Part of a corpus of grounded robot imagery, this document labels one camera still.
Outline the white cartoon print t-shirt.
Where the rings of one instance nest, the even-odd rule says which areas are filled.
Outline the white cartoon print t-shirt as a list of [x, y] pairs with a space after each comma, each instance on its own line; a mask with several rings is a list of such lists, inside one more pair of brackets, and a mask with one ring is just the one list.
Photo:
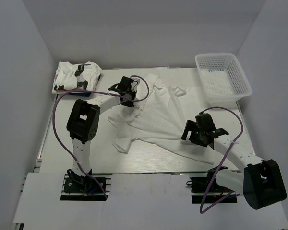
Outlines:
[[148, 74], [137, 88], [138, 98], [146, 95], [148, 98], [135, 103], [134, 108], [112, 108], [108, 120], [116, 128], [112, 143], [116, 150], [127, 153], [131, 143], [140, 140], [188, 159], [215, 164], [216, 151], [181, 139], [187, 120], [206, 108], [201, 88], [166, 86], [158, 75]]

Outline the white black print t-shirt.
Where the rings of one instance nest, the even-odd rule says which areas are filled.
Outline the white black print t-shirt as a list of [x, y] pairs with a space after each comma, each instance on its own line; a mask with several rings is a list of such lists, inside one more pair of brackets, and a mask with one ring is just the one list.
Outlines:
[[94, 91], [101, 77], [101, 67], [91, 61], [80, 64], [59, 62], [55, 73], [52, 93], [84, 89]]

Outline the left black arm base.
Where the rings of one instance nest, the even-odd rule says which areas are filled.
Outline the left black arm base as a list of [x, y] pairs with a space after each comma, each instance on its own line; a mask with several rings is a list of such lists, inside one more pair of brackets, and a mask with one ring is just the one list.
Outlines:
[[98, 183], [88, 177], [76, 175], [71, 169], [64, 176], [60, 200], [61, 201], [106, 201], [101, 187], [107, 194], [110, 178], [96, 177]]

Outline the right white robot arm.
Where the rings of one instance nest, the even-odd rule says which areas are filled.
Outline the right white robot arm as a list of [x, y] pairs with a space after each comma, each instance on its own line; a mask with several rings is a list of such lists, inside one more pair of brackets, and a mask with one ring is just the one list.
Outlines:
[[263, 160], [247, 151], [225, 129], [217, 129], [211, 115], [201, 113], [195, 119], [186, 122], [181, 139], [221, 153], [239, 172], [233, 172], [224, 165], [214, 167], [208, 170], [206, 177], [193, 177], [187, 182], [192, 192], [224, 192], [222, 199], [239, 194], [244, 196], [246, 202], [255, 210], [287, 198], [276, 161]]

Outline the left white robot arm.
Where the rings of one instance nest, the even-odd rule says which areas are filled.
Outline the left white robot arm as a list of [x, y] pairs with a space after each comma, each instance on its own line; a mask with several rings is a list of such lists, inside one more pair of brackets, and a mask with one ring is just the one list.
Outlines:
[[92, 174], [89, 162], [90, 145], [97, 134], [100, 115], [116, 105], [133, 107], [139, 83], [140, 80], [137, 78], [124, 76], [120, 83], [108, 89], [109, 92], [116, 92], [117, 96], [107, 93], [96, 97], [90, 103], [81, 99], [74, 103], [67, 123], [67, 131], [72, 139], [73, 155], [76, 159], [73, 161], [72, 168], [68, 170], [68, 176], [76, 179], [75, 185], [81, 191], [89, 190], [92, 185], [92, 179], [87, 176]]

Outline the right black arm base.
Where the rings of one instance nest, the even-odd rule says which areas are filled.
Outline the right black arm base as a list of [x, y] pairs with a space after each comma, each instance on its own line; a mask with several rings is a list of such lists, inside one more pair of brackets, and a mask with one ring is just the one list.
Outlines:
[[[191, 177], [187, 182], [186, 186], [191, 188], [191, 197], [192, 197], [192, 203], [193, 204], [200, 204], [202, 201], [202, 198], [204, 196], [204, 193], [206, 191], [206, 188], [214, 175], [214, 172], [216, 171], [216, 167], [208, 170], [207, 174], [205, 176], [195, 176]], [[213, 184], [211, 185], [209, 189], [209, 193], [206, 197], [205, 202], [208, 204], [212, 204], [216, 202], [218, 199], [223, 198], [228, 193], [232, 192], [232, 194], [221, 201], [221, 203], [237, 203], [237, 198], [235, 197], [235, 192], [232, 190], [220, 186], [217, 184], [216, 180], [213, 181]]]

